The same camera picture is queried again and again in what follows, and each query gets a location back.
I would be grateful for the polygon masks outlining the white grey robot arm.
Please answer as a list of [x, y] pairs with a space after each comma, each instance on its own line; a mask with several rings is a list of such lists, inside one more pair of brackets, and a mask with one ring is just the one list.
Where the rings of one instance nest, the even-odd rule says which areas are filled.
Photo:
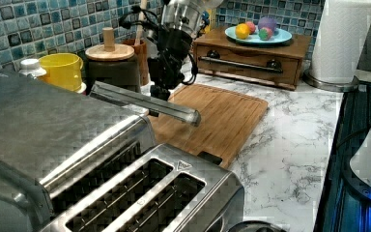
[[170, 91], [180, 84], [191, 85], [198, 68], [190, 54], [193, 41], [207, 26], [204, 11], [218, 7], [223, 0], [163, 0], [161, 21], [148, 30], [147, 38], [157, 46], [157, 57], [148, 59], [154, 84], [151, 96], [167, 101]]

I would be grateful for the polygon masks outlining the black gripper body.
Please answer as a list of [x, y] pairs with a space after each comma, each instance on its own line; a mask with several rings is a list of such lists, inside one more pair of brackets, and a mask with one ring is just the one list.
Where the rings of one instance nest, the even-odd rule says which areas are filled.
[[148, 59], [150, 78], [156, 86], [172, 90], [184, 80], [181, 68], [191, 42], [192, 37], [183, 30], [158, 28], [157, 57]]

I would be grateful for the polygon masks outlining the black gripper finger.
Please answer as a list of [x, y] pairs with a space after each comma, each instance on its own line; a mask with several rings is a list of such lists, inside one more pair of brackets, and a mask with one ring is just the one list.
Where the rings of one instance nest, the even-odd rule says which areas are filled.
[[171, 95], [171, 93], [167, 89], [164, 89], [157, 85], [151, 86], [150, 93], [152, 97], [163, 100], [163, 101], [168, 101]]

